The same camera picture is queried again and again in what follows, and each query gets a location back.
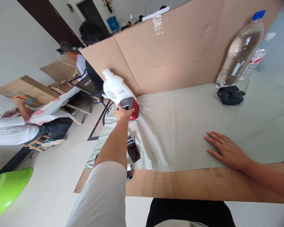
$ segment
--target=white plastic bottle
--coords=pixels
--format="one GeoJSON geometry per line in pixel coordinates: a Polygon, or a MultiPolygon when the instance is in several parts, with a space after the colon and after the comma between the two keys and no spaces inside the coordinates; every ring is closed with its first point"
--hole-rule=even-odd
{"type": "Polygon", "coordinates": [[[112,101],[118,104],[122,99],[129,97],[134,97],[137,100],[121,77],[116,76],[109,69],[103,70],[102,73],[106,79],[103,84],[103,90],[112,101]]]}
{"type": "Polygon", "coordinates": [[[263,37],[264,27],[261,22],[265,10],[256,12],[251,22],[236,36],[230,45],[223,68],[218,76],[216,87],[234,85],[248,60],[256,51],[263,37]]]}
{"type": "Polygon", "coordinates": [[[260,61],[263,59],[265,54],[268,52],[271,42],[270,40],[273,39],[273,37],[276,35],[275,32],[267,33],[264,40],[259,45],[256,52],[253,54],[251,60],[249,61],[249,64],[247,65],[246,69],[240,76],[240,80],[245,80],[248,78],[249,74],[253,71],[253,69],[260,63],[260,61]]]}

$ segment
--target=seated person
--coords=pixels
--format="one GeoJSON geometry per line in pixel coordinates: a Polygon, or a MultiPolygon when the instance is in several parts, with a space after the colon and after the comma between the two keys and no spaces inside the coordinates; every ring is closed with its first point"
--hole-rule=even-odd
{"type": "MultiPolygon", "coordinates": [[[[80,54],[80,52],[78,51],[78,48],[75,47],[74,45],[72,45],[69,42],[63,41],[63,42],[60,43],[60,50],[61,50],[61,54],[66,54],[70,59],[76,61],[76,67],[79,70],[80,74],[82,75],[82,77],[77,79],[77,82],[83,80],[88,75],[88,72],[87,72],[87,69],[86,69],[86,62],[87,61],[85,60],[83,55],[80,54]]],[[[103,80],[101,79],[101,81],[102,81],[101,87],[95,85],[95,88],[97,90],[101,89],[101,90],[98,90],[98,91],[102,91],[103,90],[103,80]]],[[[95,104],[100,103],[100,100],[99,100],[98,97],[94,96],[93,98],[97,100],[95,102],[95,104]]]]}
{"type": "MultiPolygon", "coordinates": [[[[111,35],[107,31],[103,31],[102,28],[100,28],[98,25],[89,20],[86,20],[82,23],[79,28],[79,31],[81,34],[82,41],[87,46],[93,45],[97,42],[111,37],[111,35]]],[[[98,91],[102,91],[104,81],[99,76],[99,74],[93,69],[93,67],[88,63],[88,61],[85,61],[85,65],[87,74],[93,82],[95,88],[98,91]]]]}
{"type": "Polygon", "coordinates": [[[13,117],[15,111],[7,111],[0,118],[0,145],[28,144],[41,135],[52,132],[50,138],[42,145],[49,147],[61,144],[70,127],[69,123],[45,123],[42,126],[25,125],[32,115],[32,110],[25,107],[25,100],[12,98],[19,108],[21,116],[13,117]]]}

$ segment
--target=clear water bottle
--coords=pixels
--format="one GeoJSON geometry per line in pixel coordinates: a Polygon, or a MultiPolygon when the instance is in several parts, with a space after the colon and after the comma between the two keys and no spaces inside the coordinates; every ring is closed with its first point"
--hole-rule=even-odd
{"type": "Polygon", "coordinates": [[[260,61],[263,59],[265,54],[268,52],[271,42],[270,40],[273,39],[273,37],[276,35],[275,32],[267,33],[264,40],[259,45],[256,52],[253,54],[251,60],[249,61],[249,64],[247,65],[246,69],[240,76],[240,80],[245,80],[248,78],[249,74],[254,70],[254,68],[260,63],[260,61]]]}
{"type": "Polygon", "coordinates": [[[257,49],[263,37],[264,27],[261,22],[265,10],[256,12],[251,22],[236,36],[230,45],[223,68],[219,73],[216,87],[234,85],[240,78],[247,61],[257,49]]]}

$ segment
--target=red device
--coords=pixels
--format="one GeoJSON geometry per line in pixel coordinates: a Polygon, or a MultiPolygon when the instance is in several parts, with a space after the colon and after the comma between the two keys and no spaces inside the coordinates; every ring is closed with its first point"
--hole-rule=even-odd
{"type": "Polygon", "coordinates": [[[129,120],[132,121],[132,120],[137,119],[138,113],[139,113],[139,105],[134,99],[134,97],[122,99],[120,101],[120,105],[123,107],[123,109],[126,109],[126,110],[131,110],[132,108],[135,108],[135,111],[133,112],[129,120]]]}

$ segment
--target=white shirt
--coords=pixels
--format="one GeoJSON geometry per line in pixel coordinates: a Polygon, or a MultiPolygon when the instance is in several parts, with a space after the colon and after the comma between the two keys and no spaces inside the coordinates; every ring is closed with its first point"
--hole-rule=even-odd
{"type": "Polygon", "coordinates": [[[0,118],[0,145],[24,144],[38,133],[38,126],[25,125],[23,117],[0,118]]]}
{"type": "MultiPolygon", "coordinates": [[[[127,171],[120,163],[107,161],[90,173],[66,223],[66,227],[125,227],[127,171]]],[[[206,227],[197,222],[167,220],[155,227],[206,227]]]]}
{"type": "Polygon", "coordinates": [[[85,65],[85,58],[83,57],[83,55],[81,55],[81,54],[77,55],[76,66],[77,66],[80,74],[83,75],[83,77],[77,79],[77,81],[79,82],[79,81],[83,80],[87,76],[86,65],[85,65]]]}

